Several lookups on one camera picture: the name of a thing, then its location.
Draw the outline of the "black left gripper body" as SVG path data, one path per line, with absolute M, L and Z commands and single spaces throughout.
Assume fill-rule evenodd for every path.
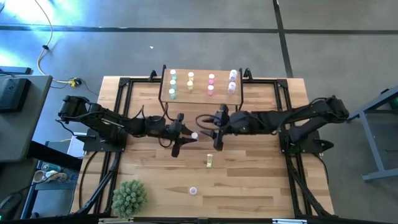
M 184 114 L 179 113 L 177 115 L 177 118 L 168 126 L 167 128 L 167 139 L 171 140 L 174 142 L 173 148 L 172 148 L 172 157 L 178 157 L 180 153 L 180 148 L 183 144 L 183 139 L 180 137 L 180 134 L 182 132 L 182 121 L 184 119 Z

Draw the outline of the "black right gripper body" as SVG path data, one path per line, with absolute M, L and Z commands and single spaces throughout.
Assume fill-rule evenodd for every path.
M 238 111 L 231 115 L 228 114 L 229 110 L 226 105 L 222 105 L 220 110 L 216 112 L 220 121 L 214 123 L 218 128 L 215 130 L 218 135 L 214 140 L 213 147 L 217 151 L 223 150 L 223 136 L 227 134 L 233 135 L 249 135 L 255 134 L 256 126 L 254 118 L 247 111 Z

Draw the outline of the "wooden shelf black legs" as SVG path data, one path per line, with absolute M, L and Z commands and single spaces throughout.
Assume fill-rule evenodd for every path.
M 177 89 L 175 91 L 176 99 L 172 100 L 169 95 L 170 81 L 172 79 L 170 71 L 174 69 L 177 72 Z M 188 90 L 188 73 L 194 73 L 193 91 Z M 236 90 L 233 94 L 228 94 L 229 73 L 230 70 L 194 70 L 182 68 L 162 67 L 162 75 L 159 87 L 159 102 L 162 109 L 172 103 L 201 104 L 201 105 L 228 105 L 233 106 L 236 111 L 242 108 L 244 102 L 243 93 L 243 74 L 242 70 L 237 70 Z M 207 94 L 208 76 L 214 74 L 214 92 L 213 95 Z

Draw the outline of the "green artificial plant white pot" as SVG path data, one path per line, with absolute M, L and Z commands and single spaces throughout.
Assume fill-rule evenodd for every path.
M 128 218 L 138 214 L 147 204 L 147 192 L 139 180 L 122 182 L 113 191 L 112 210 L 119 218 Z

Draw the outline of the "white box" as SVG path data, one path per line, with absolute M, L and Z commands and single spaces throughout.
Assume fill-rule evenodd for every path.
M 84 157 L 85 156 L 85 152 L 83 150 L 84 144 L 85 143 L 77 139 L 76 136 L 72 136 L 69 142 L 67 154 L 73 157 Z

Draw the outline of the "black beam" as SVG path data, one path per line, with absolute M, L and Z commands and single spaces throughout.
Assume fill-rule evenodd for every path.
M 31 141 L 27 150 L 26 158 L 38 159 L 40 161 L 55 164 L 74 171 L 80 171 L 82 165 L 81 159 L 35 141 Z

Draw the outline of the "teal can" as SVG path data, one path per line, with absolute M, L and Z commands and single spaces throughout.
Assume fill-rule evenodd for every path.
M 50 172 L 50 171 L 60 172 L 61 169 L 62 168 L 58 165 L 48 164 L 48 163 L 43 164 L 41 167 L 41 170 L 46 171 L 46 172 Z

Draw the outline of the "blue utility cart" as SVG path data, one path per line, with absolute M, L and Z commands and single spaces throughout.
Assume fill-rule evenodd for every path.
M 39 218 L 67 215 L 72 208 L 76 186 L 76 180 L 30 186 L 20 218 L 30 218 L 33 213 Z

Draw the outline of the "grey side table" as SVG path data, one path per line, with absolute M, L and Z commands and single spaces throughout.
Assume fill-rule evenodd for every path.
M 30 81 L 22 109 L 0 113 L 0 162 L 16 162 L 26 158 L 53 80 L 50 75 L 0 77 L 0 96 L 4 87 L 14 86 L 16 80 L 21 78 Z

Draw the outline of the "black box device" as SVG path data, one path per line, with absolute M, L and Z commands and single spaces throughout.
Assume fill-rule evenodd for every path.
M 8 78 L 0 86 L 0 113 L 22 111 L 31 81 L 27 78 Z

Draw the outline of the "black flat tablet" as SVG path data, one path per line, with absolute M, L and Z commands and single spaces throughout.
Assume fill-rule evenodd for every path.
M 32 69 L 30 67 L 0 66 L 0 73 L 11 75 L 30 75 L 32 73 Z

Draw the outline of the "black metal table frame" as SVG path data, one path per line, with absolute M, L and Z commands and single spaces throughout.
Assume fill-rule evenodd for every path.
M 119 112 L 131 97 L 129 117 L 145 105 L 145 114 L 162 115 L 158 101 L 160 83 L 144 82 L 145 77 L 122 86 Z M 242 110 L 265 111 L 287 109 L 285 88 L 278 82 L 244 83 Z M 195 117 L 219 105 L 173 103 L 170 117 L 184 113 L 188 128 L 199 131 Z M 199 135 L 199 141 L 181 148 L 178 158 L 171 149 L 162 148 L 154 138 L 131 138 L 121 155 L 116 188 L 124 181 L 138 179 L 147 190 L 148 203 L 137 217 L 205 217 L 205 218 L 293 218 L 294 209 L 285 157 L 280 153 L 279 139 L 272 135 L 225 136 L 224 149 L 213 149 L 211 138 Z M 211 168 L 206 167 L 207 154 L 213 155 Z M 82 191 L 75 190 L 72 212 L 79 209 L 78 195 L 85 203 L 99 184 L 105 158 L 98 152 L 88 165 Z M 328 184 L 322 162 L 311 154 L 302 155 L 308 188 L 322 207 L 333 214 Z M 190 195 L 196 187 L 196 195 Z

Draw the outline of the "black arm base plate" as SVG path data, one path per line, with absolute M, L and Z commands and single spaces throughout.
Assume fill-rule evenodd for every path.
M 280 150 L 284 154 L 319 154 L 334 146 L 332 142 L 320 139 L 318 131 L 310 133 L 301 141 L 296 143 L 291 143 L 289 141 L 289 136 L 285 134 L 286 132 L 287 131 L 284 131 L 279 135 Z
M 99 132 L 89 129 L 85 135 L 75 136 L 84 143 L 83 150 L 86 152 L 123 152 L 126 147 L 127 132 L 116 131 L 111 138 L 107 140 L 100 136 Z

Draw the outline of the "silver bracket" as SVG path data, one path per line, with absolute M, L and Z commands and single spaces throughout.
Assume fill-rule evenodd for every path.
M 133 218 L 100 218 L 98 220 L 98 224 L 123 224 L 123 223 L 132 223 L 134 221 Z
M 306 220 L 273 218 L 272 224 L 308 224 Z

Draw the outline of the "grey metal cart frame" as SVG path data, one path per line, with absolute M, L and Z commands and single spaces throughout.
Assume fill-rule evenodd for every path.
M 364 181 L 398 177 L 398 165 L 388 168 L 388 154 L 398 152 L 398 110 L 389 104 L 398 97 L 398 85 L 381 92 L 375 99 L 352 112 L 347 123 L 360 120 L 377 171 L 364 174 Z

